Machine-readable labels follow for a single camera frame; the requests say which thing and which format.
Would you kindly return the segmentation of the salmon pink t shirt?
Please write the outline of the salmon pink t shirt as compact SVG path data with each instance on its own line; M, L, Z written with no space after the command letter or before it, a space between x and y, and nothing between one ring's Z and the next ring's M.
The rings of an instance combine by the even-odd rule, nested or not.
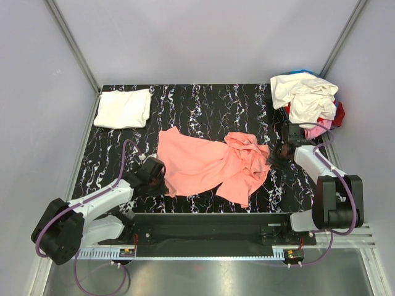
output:
M246 208L271 169L270 149L253 134L229 132L222 142L160 131L157 155L166 169L168 196L216 195Z

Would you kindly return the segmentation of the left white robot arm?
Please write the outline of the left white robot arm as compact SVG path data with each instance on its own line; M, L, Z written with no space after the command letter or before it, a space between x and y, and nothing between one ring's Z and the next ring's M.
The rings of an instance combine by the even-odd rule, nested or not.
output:
M87 246L104 241L129 243L134 237L133 216L114 209L135 197L165 194L164 176L164 170L127 173L79 199L54 199L31 234L36 254L63 265Z

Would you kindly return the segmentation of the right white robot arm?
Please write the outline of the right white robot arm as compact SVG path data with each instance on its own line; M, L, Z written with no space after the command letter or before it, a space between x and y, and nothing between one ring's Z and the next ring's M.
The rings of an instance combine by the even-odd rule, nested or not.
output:
M284 169L295 163L315 183L310 210L293 213L290 223L280 229L286 244L295 244L302 232L332 231L346 236L364 224L363 182L357 175L348 175L332 164L317 146L306 142L277 142L270 154L270 164Z

